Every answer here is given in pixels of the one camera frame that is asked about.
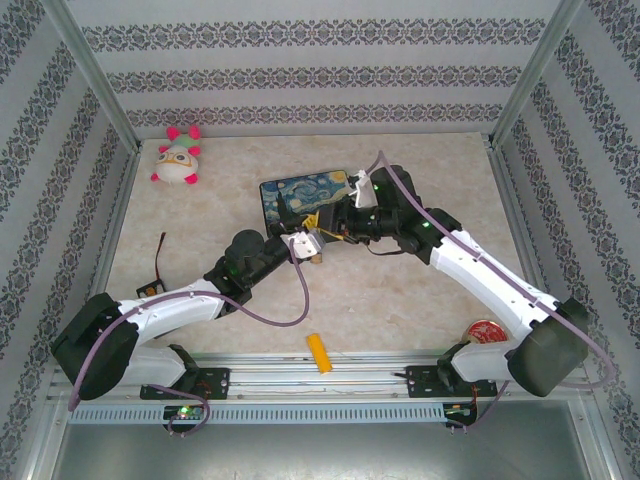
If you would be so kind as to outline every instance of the yellow object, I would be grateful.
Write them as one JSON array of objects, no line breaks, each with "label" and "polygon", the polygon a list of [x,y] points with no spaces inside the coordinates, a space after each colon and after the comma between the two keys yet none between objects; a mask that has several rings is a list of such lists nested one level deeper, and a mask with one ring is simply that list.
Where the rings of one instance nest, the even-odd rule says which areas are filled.
[{"label": "yellow object", "polygon": [[312,228],[317,228],[321,232],[326,233],[327,235],[331,235],[332,237],[335,237],[338,240],[344,240],[344,237],[342,235],[338,235],[337,233],[329,232],[329,231],[325,230],[324,228],[318,228],[318,216],[319,215],[320,215],[320,212],[308,213],[307,214],[307,218],[304,220],[304,222],[302,222],[302,225],[304,225],[308,230],[311,230]]},{"label": "yellow object", "polygon": [[331,365],[331,360],[329,360],[329,355],[327,355],[327,351],[322,344],[320,335],[317,333],[309,335],[307,337],[307,345],[309,345],[309,350],[313,354],[313,359],[316,361],[320,373],[327,373],[333,370],[333,365]]},{"label": "yellow object", "polygon": [[307,214],[307,219],[302,222],[302,225],[307,227],[309,230],[316,228],[318,226],[318,215],[320,215],[320,212]]}]

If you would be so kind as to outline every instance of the stuffed toy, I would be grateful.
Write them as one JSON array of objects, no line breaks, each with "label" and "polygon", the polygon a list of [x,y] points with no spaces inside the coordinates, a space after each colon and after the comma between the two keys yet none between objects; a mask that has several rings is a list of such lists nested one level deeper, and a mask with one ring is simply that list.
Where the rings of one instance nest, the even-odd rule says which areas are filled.
[{"label": "stuffed toy", "polygon": [[189,128],[189,133],[180,133],[176,127],[169,127],[167,137],[171,145],[158,148],[160,156],[156,160],[156,170],[151,175],[151,181],[187,182],[193,185],[198,181],[196,156],[200,155],[200,129],[192,126]]}]

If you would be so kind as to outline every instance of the yellow stick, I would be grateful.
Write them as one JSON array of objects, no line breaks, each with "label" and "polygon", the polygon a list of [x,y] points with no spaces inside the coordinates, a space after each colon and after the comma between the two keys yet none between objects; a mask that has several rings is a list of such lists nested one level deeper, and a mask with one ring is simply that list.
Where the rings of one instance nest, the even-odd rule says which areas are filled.
[{"label": "yellow stick", "polygon": [[309,335],[307,337],[307,345],[309,345],[309,350],[313,354],[313,359],[316,361],[320,373],[327,373],[333,370],[331,360],[329,360],[329,355],[327,355],[320,335],[317,333]]}]

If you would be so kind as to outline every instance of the wall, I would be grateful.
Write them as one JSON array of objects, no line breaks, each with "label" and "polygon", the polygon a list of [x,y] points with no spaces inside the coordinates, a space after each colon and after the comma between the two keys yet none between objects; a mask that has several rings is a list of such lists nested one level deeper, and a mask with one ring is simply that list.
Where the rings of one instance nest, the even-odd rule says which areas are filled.
[{"label": "wall", "polygon": [[84,303],[128,153],[37,0],[0,0],[0,479]]},{"label": "wall", "polygon": [[640,477],[639,6],[581,6],[503,145],[547,287],[587,306],[618,368],[596,398],[625,478]]},{"label": "wall", "polygon": [[489,133],[558,0],[72,0],[141,138]]}]

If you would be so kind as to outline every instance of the marble surface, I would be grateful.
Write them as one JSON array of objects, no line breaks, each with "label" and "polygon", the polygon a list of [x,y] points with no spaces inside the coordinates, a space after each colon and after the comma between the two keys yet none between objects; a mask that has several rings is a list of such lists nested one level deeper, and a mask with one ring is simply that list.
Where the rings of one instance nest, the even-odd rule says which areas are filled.
[{"label": "marble surface", "polygon": [[[477,241],[520,273],[515,246],[479,134],[244,137],[205,139],[196,185],[152,183],[159,145],[147,140],[109,277],[114,299],[135,298],[155,277],[159,259],[168,289],[210,270],[235,233],[265,234],[258,185],[265,180],[369,166],[379,149],[407,170],[427,206],[462,222]],[[396,248],[392,240],[373,245]],[[156,341],[190,352],[306,352],[305,337],[319,333],[330,352],[444,349],[475,320],[493,314],[453,280],[409,255],[375,257],[364,246],[333,243],[323,263],[302,270],[311,292],[308,318],[274,328],[235,313],[176,330]],[[284,264],[253,290],[248,308],[289,321],[302,311],[303,295],[291,265]]]}]

